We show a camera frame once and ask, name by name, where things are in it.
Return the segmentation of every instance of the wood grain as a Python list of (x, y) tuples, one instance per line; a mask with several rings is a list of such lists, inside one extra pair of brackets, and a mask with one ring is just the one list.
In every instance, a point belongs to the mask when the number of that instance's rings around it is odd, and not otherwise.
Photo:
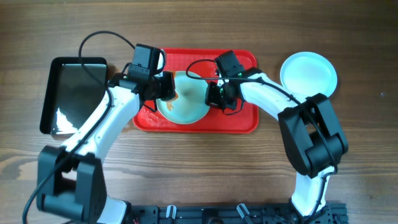
[[(159, 47), (250, 50), (275, 81), (289, 55), (324, 55), (338, 72), (331, 100), (349, 141), (326, 198), (348, 204), (350, 223), (398, 223), (396, 1), (83, 2), (0, 5), (0, 223), (21, 222), (38, 153), (62, 141), (39, 131), (52, 59), (77, 55), (97, 30)], [(83, 50), (119, 68), (132, 54), (107, 36)], [(260, 115), (248, 135), (145, 133), (127, 124), (104, 164), (108, 193), (136, 205), (286, 202), (295, 171), (279, 125)], [(29, 220), (63, 221), (35, 206)]]

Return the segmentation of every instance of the table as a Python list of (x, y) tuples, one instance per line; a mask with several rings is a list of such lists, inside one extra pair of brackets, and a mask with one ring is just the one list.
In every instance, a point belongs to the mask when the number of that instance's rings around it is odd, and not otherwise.
[[(349, 151), (326, 199), (350, 223), (398, 223), (398, 5), (396, 1), (5, 0), (0, 5), (0, 223), (20, 223), (37, 156), (62, 139), (39, 131), (50, 63), (76, 56), (97, 30), (159, 47), (246, 49), (279, 81), (295, 52), (324, 55), (338, 72), (331, 97)], [(86, 56), (118, 68), (123, 41), (91, 39)], [(279, 125), (264, 112), (248, 135), (145, 133), (129, 122), (113, 144), (108, 193), (135, 205), (287, 202), (295, 187)], [(35, 205), (30, 223), (60, 223)]]

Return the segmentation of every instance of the white plate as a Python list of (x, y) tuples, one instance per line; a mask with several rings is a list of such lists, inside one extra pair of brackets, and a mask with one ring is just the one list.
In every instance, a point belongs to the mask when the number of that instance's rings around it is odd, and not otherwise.
[(283, 63), (280, 82), (295, 93), (307, 96), (322, 93), (329, 97), (337, 87), (337, 74), (325, 57), (313, 52), (299, 52)]
[[(190, 72), (194, 77), (199, 75)], [(178, 98), (171, 102), (171, 110), (167, 102), (156, 100), (157, 109), (169, 121), (176, 124), (192, 124), (202, 119), (210, 107), (205, 104), (207, 82), (188, 78), (185, 71), (175, 73), (175, 91)]]

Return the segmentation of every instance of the white bowl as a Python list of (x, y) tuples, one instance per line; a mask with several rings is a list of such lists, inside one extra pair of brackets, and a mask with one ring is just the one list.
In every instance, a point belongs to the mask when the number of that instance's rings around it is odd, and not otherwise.
[[(191, 76), (200, 77), (190, 72)], [(175, 73), (175, 92), (178, 98), (172, 102), (156, 100), (157, 109), (169, 121), (176, 124), (192, 124), (202, 119), (210, 107), (205, 104), (207, 82), (188, 78), (185, 71)]]

